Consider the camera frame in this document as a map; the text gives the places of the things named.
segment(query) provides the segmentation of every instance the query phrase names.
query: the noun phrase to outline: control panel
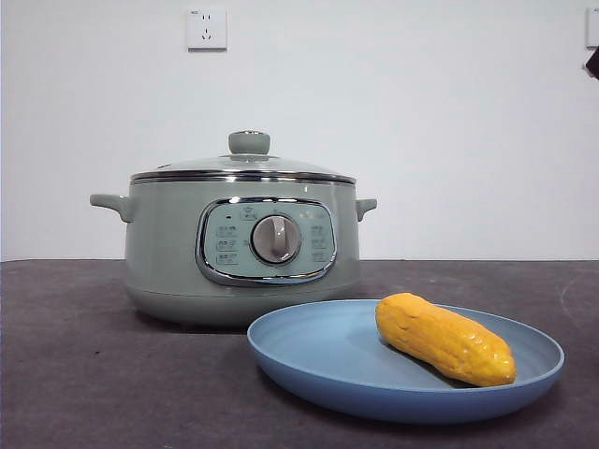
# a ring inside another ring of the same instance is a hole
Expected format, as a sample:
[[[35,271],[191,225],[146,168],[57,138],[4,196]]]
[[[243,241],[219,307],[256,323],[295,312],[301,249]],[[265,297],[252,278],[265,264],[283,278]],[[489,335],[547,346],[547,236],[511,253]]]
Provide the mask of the control panel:
[[[329,211],[312,200],[235,196],[200,218],[197,265],[219,283],[308,282],[326,273],[335,254]]]

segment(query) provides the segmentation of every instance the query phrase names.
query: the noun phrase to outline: blue plate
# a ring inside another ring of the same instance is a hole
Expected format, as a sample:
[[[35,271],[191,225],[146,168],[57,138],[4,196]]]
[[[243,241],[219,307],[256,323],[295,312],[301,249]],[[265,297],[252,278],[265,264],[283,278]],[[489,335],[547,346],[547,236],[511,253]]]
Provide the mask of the blue plate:
[[[385,344],[376,299],[315,302],[267,313],[248,328],[259,366],[274,382],[329,409],[419,424],[489,419],[534,402],[558,379],[563,351],[550,336],[501,316],[442,306],[500,335],[518,367],[510,385],[475,387]]]

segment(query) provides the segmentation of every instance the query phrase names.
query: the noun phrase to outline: yellow corn cob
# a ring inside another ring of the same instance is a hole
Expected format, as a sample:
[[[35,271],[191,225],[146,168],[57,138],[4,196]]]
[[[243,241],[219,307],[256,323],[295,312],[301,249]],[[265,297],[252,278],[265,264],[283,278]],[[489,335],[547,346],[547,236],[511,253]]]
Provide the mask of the yellow corn cob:
[[[399,293],[376,306],[378,330],[393,347],[469,384],[511,384],[516,362],[507,343],[478,322]]]

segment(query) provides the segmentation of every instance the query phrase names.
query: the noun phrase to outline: pot handle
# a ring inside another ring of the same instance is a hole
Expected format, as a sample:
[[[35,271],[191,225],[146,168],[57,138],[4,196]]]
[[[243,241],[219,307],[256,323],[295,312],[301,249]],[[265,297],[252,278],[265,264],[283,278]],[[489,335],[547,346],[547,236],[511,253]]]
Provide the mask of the pot handle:
[[[99,208],[116,210],[125,223],[133,222],[133,204],[131,198],[122,195],[90,195],[90,204]]]
[[[376,199],[357,199],[356,212],[358,213],[358,221],[361,222],[364,214],[369,210],[376,209]]]

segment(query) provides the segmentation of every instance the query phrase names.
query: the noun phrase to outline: cooker base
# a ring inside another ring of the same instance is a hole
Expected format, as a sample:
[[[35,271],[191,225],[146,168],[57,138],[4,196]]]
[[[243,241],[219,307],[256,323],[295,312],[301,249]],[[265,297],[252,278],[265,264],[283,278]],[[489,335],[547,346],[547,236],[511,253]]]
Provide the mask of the cooker base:
[[[314,292],[254,297],[203,297],[147,292],[127,286],[136,308],[154,318],[182,325],[249,326],[257,317],[287,306],[346,297],[352,285]]]

